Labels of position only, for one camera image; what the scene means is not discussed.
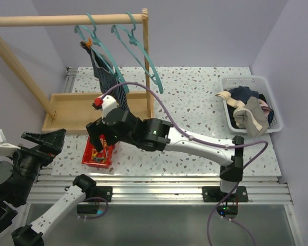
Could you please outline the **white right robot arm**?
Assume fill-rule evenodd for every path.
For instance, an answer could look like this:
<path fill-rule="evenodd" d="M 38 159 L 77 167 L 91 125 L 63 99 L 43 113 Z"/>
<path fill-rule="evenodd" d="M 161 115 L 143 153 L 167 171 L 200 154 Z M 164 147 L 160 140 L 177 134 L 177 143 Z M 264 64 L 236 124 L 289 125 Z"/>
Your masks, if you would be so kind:
<path fill-rule="evenodd" d="M 202 157 L 220 165 L 219 197 L 230 201 L 237 195 L 243 178 L 244 139 L 216 139 L 177 129 L 171 122 L 150 118 L 141 120 L 121 108 L 110 111 L 86 126 L 89 141 L 97 151 L 103 149 L 100 136 L 108 145 L 124 142 L 147 152 L 180 152 Z"/>

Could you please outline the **beige grey underwear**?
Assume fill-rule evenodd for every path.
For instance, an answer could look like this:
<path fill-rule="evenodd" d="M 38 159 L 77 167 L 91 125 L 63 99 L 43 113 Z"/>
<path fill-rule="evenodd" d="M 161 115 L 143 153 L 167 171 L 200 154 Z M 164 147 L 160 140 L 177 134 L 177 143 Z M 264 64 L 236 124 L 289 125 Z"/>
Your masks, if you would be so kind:
<path fill-rule="evenodd" d="M 244 107 L 236 108 L 233 117 L 236 125 L 240 129 L 245 129 L 250 137 L 263 135 L 269 127 L 259 99 L 256 97 L 250 97 Z"/>

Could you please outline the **orange clothespin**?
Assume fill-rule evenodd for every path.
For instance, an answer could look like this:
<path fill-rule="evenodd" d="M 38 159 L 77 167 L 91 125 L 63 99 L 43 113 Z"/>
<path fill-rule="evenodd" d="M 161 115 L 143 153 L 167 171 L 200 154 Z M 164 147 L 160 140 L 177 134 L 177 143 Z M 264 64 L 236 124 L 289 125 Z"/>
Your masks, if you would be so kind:
<path fill-rule="evenodd" d="M 89 38 L 87 42 L 85 42 L 85 45 L 87 48 L 91 49 L 91 46 L 92 46 L 92 39 Z"/>

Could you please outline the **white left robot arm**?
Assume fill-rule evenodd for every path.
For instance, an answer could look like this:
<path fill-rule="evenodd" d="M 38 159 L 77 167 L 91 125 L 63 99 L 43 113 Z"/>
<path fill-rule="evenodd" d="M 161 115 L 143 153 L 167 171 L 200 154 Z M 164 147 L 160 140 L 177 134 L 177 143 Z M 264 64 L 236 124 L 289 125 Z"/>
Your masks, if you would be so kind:
<path fill-rule="evenodd" d="M 0 130 L 0 239 L 7 235 L 16 208 L 27 203 L 39 172 L 51 164 L 64 146 L 66 130 L 49 133 L 24 132 L 21 137 L 35 144 L 32 148 L 7 142 Z M 9 237 L 13 245 L 44 245 L 45 235 L 81 201 L 91 201 L 97 194 L 96 182 L 85 174 L 77 176 L 66 193 L 44 215 L 30 225 L 16 229 Z"/>

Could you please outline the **navy striped underwear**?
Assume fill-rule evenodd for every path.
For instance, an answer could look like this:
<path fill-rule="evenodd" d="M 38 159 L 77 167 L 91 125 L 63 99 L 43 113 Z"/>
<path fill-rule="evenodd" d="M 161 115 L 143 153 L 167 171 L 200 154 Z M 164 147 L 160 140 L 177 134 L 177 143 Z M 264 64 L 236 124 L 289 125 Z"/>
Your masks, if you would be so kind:
<path fill-rule="evenodd" d="M 107 57 L 104 54 L 101 54 L 101 59 L 92 48 L 90 48 L 90 45 L 87 45 L 84 41 L 80 42 L 80 46 L 89 54 L 90 60 L 93 67 L 93 74 L 94 77 L 99 80 L 100 84 L 100 90 L 102 93 L 106 93 L 109 89 L 111 89 L 113 86 L 119 84 L 115 78 L 115 76 L 111 73 L 109 70 L 112 68 L 111 62 L 107 59 Z M 116 89 L 112 90 L 108 93 L 110 96 L 112 96 L 119 106 L 124 110 L 130 110 L 128 103 L 127 103 L 127 97 L 124 88 L 117 87 Z"/>

